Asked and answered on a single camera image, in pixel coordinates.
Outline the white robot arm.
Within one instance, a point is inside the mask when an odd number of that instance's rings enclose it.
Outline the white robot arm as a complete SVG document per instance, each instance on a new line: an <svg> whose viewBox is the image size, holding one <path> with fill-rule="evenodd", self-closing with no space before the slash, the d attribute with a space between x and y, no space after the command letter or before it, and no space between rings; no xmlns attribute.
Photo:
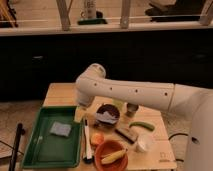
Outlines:
<svg viewBox="0 0 213 171"><path fill-rule="evenodd" d="M76 79L78 105L88 108L96 96L192 118L184 171L213 171L213 89L173 83L106 79L106 70L91 64Z"/></svg>

